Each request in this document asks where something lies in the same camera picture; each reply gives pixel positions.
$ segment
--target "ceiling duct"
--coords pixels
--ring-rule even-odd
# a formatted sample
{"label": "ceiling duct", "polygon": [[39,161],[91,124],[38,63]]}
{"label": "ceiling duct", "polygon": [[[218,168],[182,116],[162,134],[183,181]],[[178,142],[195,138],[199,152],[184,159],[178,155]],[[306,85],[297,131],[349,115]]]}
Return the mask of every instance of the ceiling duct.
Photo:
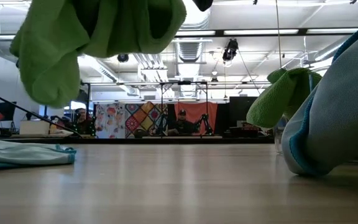
{"label": "ceiling duct", "polygon": [[[119,81],[117,74],[114,71],[108,69],[108,66],[100,59],[96,59],[88,55],[82,55],[78,57],[78,63],[90,66],[101,75],[108,77],[114,83]],[[129,96],[140,96],[140,91],[136,88],[126,85],[119,85],[119,87],[127,92]]]}
{"label": "ceiling duct", "polygon": [[323,50],[319,50],[313,55],[314,60],[323,61],[327,60],[330,57],[333,57],[337,52],[338,48],[348,39],[348,36],[342,37],[334,43],[330,44],[328,47]]}
{"label": "ceiling duct", "polygon": [[[159,54],[134,54],[139,63],[138,76],[147,82],[169,82],[167,68],[165,68],[161,55]],[[161,88],[153,87],[157,94],[161,95]],[[173,98],[175,93],[169,86],[163,89],[164,98]]]}
{"label": "ceiling duct", "polygon": [[[211,15],[210,9],[205,12],[201,12],[195,3],[192,0],[183,0],[186,6],[187,17],[185,22],[180,27],[180,30],[203,30],[208,28],[209,17]],[[187,43],[175,43],[176,51],[178,54],[179,60],[184,62],[184,64],[179,64],[178,74],[181,79],[192,79],[195,81],[195,78],[198,76],[200,71],[200,64],[194,63],[201,60],[201,56],[204,49],[203,42],[196,42],[197,40],[202,40],[202,38],[191,38],[195,42]],[[181,94],[185,97],[194,97],[196,96],[196,86],[195,85],[183,85],[180,88]]]}

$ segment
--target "desk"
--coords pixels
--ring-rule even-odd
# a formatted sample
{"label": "desk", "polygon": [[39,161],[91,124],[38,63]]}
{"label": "desk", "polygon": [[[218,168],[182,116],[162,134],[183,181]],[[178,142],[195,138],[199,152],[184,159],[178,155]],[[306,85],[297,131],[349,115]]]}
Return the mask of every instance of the desk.
{"label": "desk", "polygon": [[358,224],[358,166],[305,179],[272,144],[75,147],[73,166],[0,170],[0,223]]}
{"label": "desk", "polygon": [[[9,139],[64,138],[69,134],[13,134]],[[94,138],[90,134],[82,134],[83,138]]]}

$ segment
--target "patterned fabric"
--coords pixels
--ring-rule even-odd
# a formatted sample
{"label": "patterned fabric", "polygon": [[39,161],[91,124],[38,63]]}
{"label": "patterned fabric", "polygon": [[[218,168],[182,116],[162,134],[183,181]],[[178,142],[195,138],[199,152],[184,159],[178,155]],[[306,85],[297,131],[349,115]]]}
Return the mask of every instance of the patterned fabric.
{"label": "patterned fabric", "polygon": [[138,110],[136,111],[136,113],[134,114],[134,118],[138,121],[138,122],[143,122],[143,120],[147,117],[147,114],[145,111],[143,110]]}
{"label": "patterned fabric", "polygon": [[127,119],[125,125],[129,131],[133,132],[137,129],[137,127],[139,127],[139,122],[133,116],[131,116]]}
{"label": "patterned fabric", "polygon": [[98,138],[125,137],[125,108],[120,103],[96,106],[96,136]]}
{"label": "patterned fabric", "polygon": [[[167,113],[167,105],[162,105]],[[113,103],[96,106],[96,135],[98,138],[134,138],[137,129],[149,133],[160,127],[161,104],[147,102],[143,105]]]}
{"label": "patterned fabric", "polygon": [[[163,111],[167,112],[167,105],[162,106]],[[147,133],[151,129],[157,129],[161,121],[161,104],[153,104],[147,102],[143,105],[126,104],[126,114],[130,114],[126,120],[126,138],[134,138],[136,129],[143,129]],[[163,119],[163,124],[167,123],[167,119]]]}
{"label": "patterned fabric", "polygon": [[126,104],[125,109],[128,111],[129,114],[133,115],[139,109],[139,105]]}
{"label": "patterned fabric", "polygon": [[145,111],[147,114],[154,108],[154,104],[152,102],[147,102],[142,105],[142,110]]}
{"label": "patterned fabric", "polygon": [[149,130],[149,128],[153,125],[153,121],[147,116],[144,121],[142,122],[142,127],[145,130]]}

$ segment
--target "monitor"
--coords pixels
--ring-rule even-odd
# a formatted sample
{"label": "monitor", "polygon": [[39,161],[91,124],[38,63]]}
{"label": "monitor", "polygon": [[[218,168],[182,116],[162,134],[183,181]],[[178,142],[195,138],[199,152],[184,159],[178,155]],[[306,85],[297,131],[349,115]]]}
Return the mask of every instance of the monitor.
{"label": "monitor", "polygon": [[230,120],[246,121],[249,108],[257,97],[252,96],[231,96],[230,97]]}
{"label": "monitor", "polygon": [[16,107],[10,103],[0,103],[0,113],[4,116],[1,121],[13,121]]}

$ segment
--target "cap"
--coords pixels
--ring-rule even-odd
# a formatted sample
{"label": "cap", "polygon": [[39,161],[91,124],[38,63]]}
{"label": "cap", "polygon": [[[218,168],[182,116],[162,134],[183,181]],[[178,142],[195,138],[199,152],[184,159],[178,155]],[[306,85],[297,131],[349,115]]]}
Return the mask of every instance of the cap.
{"label": "cap", "polygon": [[186,115],[186,111],[182,109],[182,110],[179,111],[178,114],[179,114],[179,115],[182,115],[182,116],[185,116],[185,115]]}

